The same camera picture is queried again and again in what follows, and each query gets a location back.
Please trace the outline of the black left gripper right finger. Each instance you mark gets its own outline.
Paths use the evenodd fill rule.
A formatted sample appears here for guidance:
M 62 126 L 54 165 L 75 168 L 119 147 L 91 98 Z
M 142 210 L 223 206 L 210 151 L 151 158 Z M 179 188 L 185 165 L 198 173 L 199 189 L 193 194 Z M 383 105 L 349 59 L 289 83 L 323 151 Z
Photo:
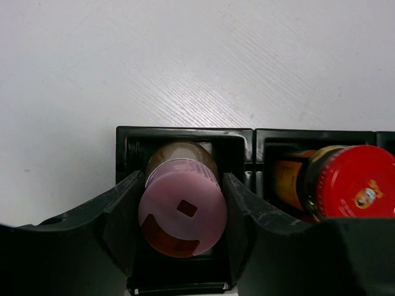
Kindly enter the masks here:
M 394 220 L 305 223 L 223 176 L 240 295 L 393 295 Z

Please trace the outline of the red-lid sauce jar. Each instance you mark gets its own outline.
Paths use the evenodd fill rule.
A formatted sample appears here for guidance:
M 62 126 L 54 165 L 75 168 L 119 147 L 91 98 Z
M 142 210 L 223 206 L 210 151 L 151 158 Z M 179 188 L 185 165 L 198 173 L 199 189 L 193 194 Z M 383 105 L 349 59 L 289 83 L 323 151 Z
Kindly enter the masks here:
M 325 218 L 394 218 L 394 156 L 370 145 L 284 151 L 272 165 L 284 203 Z

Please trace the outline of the pink-cap spice shaker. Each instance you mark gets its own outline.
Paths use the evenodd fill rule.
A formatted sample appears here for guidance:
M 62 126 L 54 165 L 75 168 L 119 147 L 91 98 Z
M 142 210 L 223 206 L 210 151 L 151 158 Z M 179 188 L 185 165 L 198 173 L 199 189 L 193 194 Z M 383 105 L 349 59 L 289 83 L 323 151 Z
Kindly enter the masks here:
M 145 240 L 165 255 L 188 258 L 211 249 L 227 223 L 217 164 L 191 141 L 171 142 L 150 158 L 138 221 Z

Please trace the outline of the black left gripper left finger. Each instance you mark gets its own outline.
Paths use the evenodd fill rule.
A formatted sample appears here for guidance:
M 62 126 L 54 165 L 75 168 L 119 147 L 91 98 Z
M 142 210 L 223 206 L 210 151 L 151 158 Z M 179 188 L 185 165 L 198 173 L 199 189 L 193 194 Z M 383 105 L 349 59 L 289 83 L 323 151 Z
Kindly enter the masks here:
M 38 225 L 1 226 L 2 295 L 123 295 L 138 239 L 144 176 Z

